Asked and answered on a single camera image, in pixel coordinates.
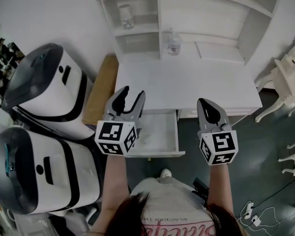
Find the floor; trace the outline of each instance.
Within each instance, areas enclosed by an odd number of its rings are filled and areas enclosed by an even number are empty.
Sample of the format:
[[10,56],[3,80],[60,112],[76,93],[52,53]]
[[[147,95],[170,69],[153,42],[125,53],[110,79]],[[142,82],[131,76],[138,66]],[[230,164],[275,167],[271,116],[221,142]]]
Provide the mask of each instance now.
[[[260,123],[255,123],[254,118],[272,105],[278,96],[274,92],[262,91],[260,97],[264,107],[234,126],[238,136],[239,152],[229,165],[229,170],[236,216],[240,215],[241,209],[248,201],[257,205],[294,180],[292,174],[281,173],[283,168],[293,168],[293,161],[279,163],[277,160],[294,153],[293,149],[287,150],[286,146],[295,142],[295,112],[291,117],[287,117],[289,108],[283,106],[264,117]],[[198,130],[196,119],[178,121],[179,150],[186,151],[186,155],[180,158],[159,158],[151,161],[128,158],[127,174],[130,188],[134,188],[144,178],[158,177],[164,168],[170,169],[173,177],[190,186],[196,177],[208,185],[209,167],[198,149]],[[281,223],[275,235],[295,236],[294,204],[295,182],[255,208],[253,215],[260,216],[265,208],[275,207],[278,221],[290,217]],[[247,225],[251,224],[250,220],[242,221]],[[273,209],[267,210],[261,221],[261,224],[274,225]],[[254,230],[266,228],[270,235],[275,233],[277,227],[251,226]],[[247,231],[252,236],[267,235],[264,230],[253,232],[247,228]]]

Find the open drawer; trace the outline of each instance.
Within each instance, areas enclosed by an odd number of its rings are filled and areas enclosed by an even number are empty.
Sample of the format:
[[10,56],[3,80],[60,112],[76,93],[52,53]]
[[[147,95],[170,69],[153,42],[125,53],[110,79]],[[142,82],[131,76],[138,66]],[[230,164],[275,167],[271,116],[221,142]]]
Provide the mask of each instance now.
[[179,157],[176,111],[162,114],[143,114],[142,129],[127,157]]

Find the cardboard box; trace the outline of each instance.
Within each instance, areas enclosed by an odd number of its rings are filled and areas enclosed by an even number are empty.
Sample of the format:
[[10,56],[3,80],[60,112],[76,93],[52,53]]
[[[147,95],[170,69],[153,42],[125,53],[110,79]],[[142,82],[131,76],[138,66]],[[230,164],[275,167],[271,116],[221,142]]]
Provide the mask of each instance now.
[[107,55],[96,76],[82,119],[93,130],[96,130],[97,122],[103,119],[107,100],[115,93],[118,66],[117,57]]

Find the white shelf unit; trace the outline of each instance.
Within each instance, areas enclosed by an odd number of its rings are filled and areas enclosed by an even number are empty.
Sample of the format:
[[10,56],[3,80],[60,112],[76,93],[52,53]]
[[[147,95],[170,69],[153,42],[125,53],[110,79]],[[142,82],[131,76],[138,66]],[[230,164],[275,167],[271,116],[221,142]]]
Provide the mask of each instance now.
[[[270,24],[276,2],[100,0],[120,63],[168,59],[166,39],[173,28],[182,37],[181,52],[186,55],[198,52],[199,59],[247,64]],[[120,23],[118,7],[123,4],[131,7],[132,29],[125,30]],[[185,47],[194,50],[186,53]]]
[[[119,62],[160,59],[158,0],[101,0]],[[124,29],[118,7],[130,5],[134,27]]]

